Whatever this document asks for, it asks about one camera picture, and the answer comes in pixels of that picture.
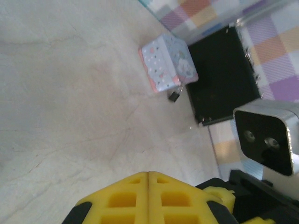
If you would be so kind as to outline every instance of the pastel polka dot box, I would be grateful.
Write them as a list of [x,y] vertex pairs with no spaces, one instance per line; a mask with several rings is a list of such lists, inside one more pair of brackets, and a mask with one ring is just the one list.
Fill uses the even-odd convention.
[[139,54],[155,92],[198,80],[187,44],[172,35],[160,35],[142,47]]

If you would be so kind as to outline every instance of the black sensor face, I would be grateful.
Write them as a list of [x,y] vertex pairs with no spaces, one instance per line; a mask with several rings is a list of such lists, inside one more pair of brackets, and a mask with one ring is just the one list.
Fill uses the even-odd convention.
[[243,153],[285,176],[292,175],[287,130],[278,118],[236,111],[235,121]]

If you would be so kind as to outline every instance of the marble floor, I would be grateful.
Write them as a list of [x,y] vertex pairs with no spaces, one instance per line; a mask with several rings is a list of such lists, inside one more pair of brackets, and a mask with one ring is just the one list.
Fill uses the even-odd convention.
[[186,92],[154,94],[137,53],[165,28],[138,1],[0,1],[0,223],[61,223],[139,171],[218,177]]

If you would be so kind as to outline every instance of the plaid fabric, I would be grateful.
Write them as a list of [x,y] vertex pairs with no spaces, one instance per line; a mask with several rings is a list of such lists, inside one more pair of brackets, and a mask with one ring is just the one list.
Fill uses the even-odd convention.
[[[144,5],[175,35],[187,43],[226,26],[242,15],[261,10],[267,0],[147,0]],[[299,102],[299,1],[265,15],[241,29],[251,50],[259,89],[265,99]],[[263,167],[240,149],[235,121],[210,126],[223,179],[231,169],[262,178]]]

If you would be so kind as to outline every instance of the camera lens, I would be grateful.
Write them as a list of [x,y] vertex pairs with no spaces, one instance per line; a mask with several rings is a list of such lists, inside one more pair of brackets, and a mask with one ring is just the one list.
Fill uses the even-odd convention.
[[275,150],[278,150],[280,148],[278,141],[276,141],[274,138],[270,138],[270,137],[266,138],[265,143],[268,148],[275,149]]
[[245,136],[246,140],[250,143],[252,143],[256,140],[256,138],[254,137],[254,134],[251,131],[246,130],[244,132],[244,136]]

